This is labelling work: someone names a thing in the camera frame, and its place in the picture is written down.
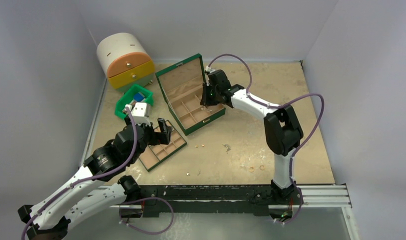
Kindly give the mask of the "green jewelry box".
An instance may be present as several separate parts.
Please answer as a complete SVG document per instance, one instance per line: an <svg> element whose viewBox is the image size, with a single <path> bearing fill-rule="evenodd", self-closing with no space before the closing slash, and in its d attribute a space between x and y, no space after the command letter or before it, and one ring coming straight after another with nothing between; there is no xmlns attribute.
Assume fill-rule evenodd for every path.
<svg viewBox="0 0 406 240"><path fill-rule="evenodd" d="M170 113L186 136L226 113L222 104L200 104L206 82L201 54L159 70L155 76Z"/></svg>

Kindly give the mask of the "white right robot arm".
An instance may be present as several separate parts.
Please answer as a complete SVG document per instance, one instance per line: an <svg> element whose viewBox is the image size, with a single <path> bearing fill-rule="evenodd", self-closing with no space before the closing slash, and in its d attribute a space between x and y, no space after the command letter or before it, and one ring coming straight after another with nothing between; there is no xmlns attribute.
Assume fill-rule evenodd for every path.
<svg viewBox="0 0 406 240"><path fill-rule="evenodd" d="M263 122L266 143L275 157L271 196L275 202L284 203L294 190L292 154L304 136L294 109L280 108L239 84L231 85L223 70L206 67L204 72L208 80L203 83L202 106L227 105Z"/></svg>

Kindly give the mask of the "green jewelry tray insert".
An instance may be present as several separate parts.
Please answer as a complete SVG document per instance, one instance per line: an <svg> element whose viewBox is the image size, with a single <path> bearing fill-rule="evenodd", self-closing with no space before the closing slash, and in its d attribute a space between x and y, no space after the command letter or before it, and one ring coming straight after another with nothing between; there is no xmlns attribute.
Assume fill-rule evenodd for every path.
<svg viewBox="0 0 406 240"><path fill-rule="evenodd" d="M169 120L166 121L166 124L167 126L172 127L170 143L149 145L145 152L142 153L138 158L148 172L154 170L157 166L172 157L176 152L187 145L184 137L179 134L178 130Z"/></svg>

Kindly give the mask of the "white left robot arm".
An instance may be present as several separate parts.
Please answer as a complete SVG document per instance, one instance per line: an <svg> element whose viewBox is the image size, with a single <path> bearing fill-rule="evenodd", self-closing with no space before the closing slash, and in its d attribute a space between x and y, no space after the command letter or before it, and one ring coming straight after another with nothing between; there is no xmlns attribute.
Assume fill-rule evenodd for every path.
<svg viewBox="0 0 406 240"><path fill-rule="evenodd" d="M61 240L76 224L113 205L143 202L141 187L130 176L101 193L88 194L134 164L148 146L168 145L173 127L159 118L158 130L149 121L126 117L126 126L113 139L97 148L78 171L57 191L35 205L18 209L25 223L21 239Z"/></svg>

